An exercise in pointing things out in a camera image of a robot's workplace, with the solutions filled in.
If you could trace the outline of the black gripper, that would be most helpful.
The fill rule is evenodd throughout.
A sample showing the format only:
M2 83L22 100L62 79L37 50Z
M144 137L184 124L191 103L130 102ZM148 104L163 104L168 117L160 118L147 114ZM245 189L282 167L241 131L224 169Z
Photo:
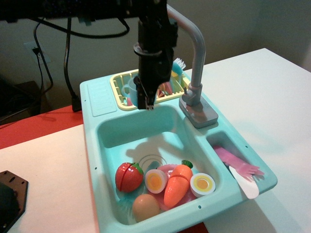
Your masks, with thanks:
M139 43L134 45L138 59L138 77L134 78L137 91L137 104L140 110L153 110L158 86L169 81L173 66L173 48L160 51L143 50Z

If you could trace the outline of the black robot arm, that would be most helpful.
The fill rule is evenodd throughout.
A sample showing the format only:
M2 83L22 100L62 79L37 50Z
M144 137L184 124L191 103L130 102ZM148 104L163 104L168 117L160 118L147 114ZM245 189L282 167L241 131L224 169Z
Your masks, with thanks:
M178 25L168 16L165 0L2 0L0 19L8 23L31 19L47 26L43 20L77 17L84 22L138 17L138 76L134 78L137 107L152 110L158 87L169 81L173 67L173 49Z

